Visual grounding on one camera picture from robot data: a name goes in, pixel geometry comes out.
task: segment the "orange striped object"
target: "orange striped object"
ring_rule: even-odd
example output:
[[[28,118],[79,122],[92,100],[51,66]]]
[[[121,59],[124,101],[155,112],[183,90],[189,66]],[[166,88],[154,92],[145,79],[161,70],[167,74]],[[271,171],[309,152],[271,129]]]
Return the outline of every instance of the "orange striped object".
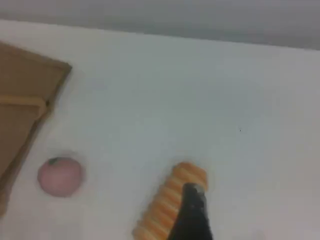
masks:
[[[133,230],[135,240],[166,240],[177,219],[185,183],[208,189],[206,171],[189,162],[174,166],[148,210]]]

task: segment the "pink ball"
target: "pink ball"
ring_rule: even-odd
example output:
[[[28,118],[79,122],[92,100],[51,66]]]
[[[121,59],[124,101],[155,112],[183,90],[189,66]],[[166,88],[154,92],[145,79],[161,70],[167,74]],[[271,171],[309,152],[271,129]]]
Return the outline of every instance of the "pink ball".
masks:
[[[69,197],[80,187],[83,170],[76,160],[57,157],[40,167],[37,178],[46,193],[55,197]]]

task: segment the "white surface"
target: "white surface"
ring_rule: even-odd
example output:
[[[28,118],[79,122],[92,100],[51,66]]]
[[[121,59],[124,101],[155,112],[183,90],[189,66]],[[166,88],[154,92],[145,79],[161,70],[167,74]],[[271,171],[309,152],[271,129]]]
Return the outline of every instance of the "white surface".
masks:
[[[73,74],[32,148],[1,240],[131,239],[182,157],[205,167],[216,240],[320,238],[320,52],[0,21]],[[38,167],[79,156],[70,199]]]

